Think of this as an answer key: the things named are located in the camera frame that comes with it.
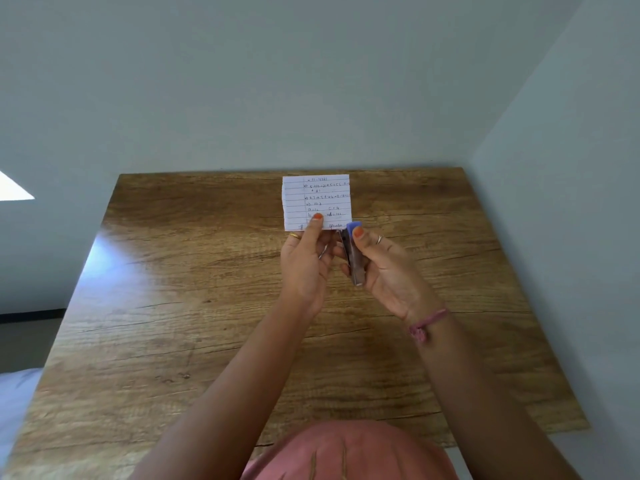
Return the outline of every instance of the pink shirt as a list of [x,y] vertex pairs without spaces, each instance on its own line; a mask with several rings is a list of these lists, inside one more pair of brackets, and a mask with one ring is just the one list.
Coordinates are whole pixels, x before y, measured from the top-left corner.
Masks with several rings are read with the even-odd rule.
[[434,444],[379,421],[329,421],[306,426],[250,462],[242,480],[457,480]]

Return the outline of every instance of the lined paper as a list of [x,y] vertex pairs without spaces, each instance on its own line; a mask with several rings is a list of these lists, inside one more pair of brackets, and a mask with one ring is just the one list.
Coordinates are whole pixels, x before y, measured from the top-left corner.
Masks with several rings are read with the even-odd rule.
[[344,229],[351,222],[348,175],[282,177],[284,230],[304,230],[316,212],[324,215],[323,229]]

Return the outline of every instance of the person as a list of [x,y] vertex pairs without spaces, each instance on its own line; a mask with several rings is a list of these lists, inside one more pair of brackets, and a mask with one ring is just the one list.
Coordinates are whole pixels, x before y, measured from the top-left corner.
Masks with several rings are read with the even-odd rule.
[[[261,457],[249,457],[322,309],[334,256],[344,249],[316,214],[281,252],[282,291],[220,376],[161,437],[133,479],[455,479],[443,450],[376,421],[302,426]],[[466,332],[418,272],[408,252],[372,230],[353,238],[367,260],[364,288],[409,329],[475,480],[578,479],[548,437],[485,368]],[[349,275],[346,263],[340,265]]]

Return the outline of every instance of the wooden table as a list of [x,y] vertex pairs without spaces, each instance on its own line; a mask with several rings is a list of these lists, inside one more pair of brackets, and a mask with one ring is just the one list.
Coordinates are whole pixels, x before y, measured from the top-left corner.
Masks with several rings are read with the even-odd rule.
[[[354,218],[411,250],[539,425],[587,428],[463,170],[350,174]],[[275,299],[282,176],[120,177],[6,478],[132,471]],[[383,419],[455,444],[411,338],[338,273],[254,453],[329,418]]]

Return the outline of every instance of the stapler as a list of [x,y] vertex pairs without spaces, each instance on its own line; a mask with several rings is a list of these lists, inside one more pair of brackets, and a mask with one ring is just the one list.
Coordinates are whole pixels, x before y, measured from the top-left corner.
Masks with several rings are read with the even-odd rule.
[[362,286],[365,282],[364,256],[353,241],[353,230],[361,225],[362,223],[359,221],[349,222],[347,229],[337,231],[340,234],[344,254],[347,256],[347,263],[351,270],[351,281],[356,286]]

